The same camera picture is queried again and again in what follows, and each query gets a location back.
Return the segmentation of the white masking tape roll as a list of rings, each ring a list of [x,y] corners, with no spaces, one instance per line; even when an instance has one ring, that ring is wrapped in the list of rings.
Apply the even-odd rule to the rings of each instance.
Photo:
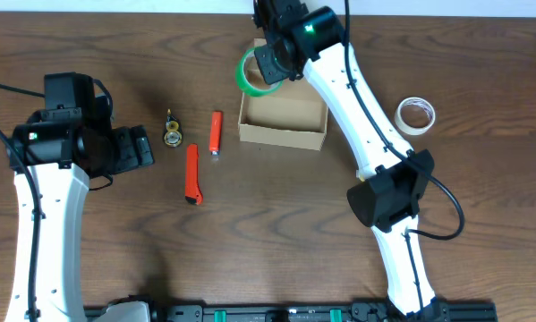
[[[413,127],[403,119],[402,112],[405,107],[417,106],[422,109],[429,118],[429,122],[423,127]],[[421,97],[408,97],[403,99],[395,111],[394,121],[398,129],[407,135],[419,136],[427,132],[436,122],[436,110],[434,106]]]

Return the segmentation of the green tape roll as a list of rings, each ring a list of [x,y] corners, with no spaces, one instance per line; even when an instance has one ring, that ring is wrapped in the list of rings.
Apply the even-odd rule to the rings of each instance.
[[[242,93],[250,97],[263,97],[268,94],[276,92],[281,88],[284,83],[282,80],[278,83],[272,84],[268,89],[260,89],[252,85],[249,80],[246,78],[246,72],[244,70],[245,63],[248,59],[251,59],[254,56],[254,47],[248,49],[245,54],[240,59],[237,67],[235,68],[235,82],[238,88]]]

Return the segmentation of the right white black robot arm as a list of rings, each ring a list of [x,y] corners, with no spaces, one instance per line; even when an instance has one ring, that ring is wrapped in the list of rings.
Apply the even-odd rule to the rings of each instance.
[[[419,200],[434,161],[393,128],[362,77],[348,30],[327,6],[310,11],[301,1],[258,0],[253,20],[266,45],[254,55],[264,81],[306,80],[323,98],[348,140],[360,183],[348,203],[379,244],[387,296],[403,318],[439,321],[442,308],[424,269]]]

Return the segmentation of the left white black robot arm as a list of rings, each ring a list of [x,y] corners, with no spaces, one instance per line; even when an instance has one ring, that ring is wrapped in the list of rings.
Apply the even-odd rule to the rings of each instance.
[[[82,214],[89,183],[153,165],[143,126],[114,128],[113,99],[77,72],[44,78],[45,107],[8,140],[19,228],[8,321],[87,321]]]

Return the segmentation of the yellow sticky note pad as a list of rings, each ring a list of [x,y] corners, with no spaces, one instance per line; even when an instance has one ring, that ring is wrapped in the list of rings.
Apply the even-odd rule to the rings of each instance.
[[[360,170],[357,170],[357,171],[356,171],[356,177],[357,177],[361,182],[364,182],[364,181],[365,181],[364,175],[363,175],[363,173],[362,173]]]

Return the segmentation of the small orange lighter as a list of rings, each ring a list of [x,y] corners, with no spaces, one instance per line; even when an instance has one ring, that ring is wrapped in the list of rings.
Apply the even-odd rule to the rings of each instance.
[[[222,129],[223,113],[215,111],[212,114],[208,150],[213,156],[217,156],[220,151],[221,129]]]

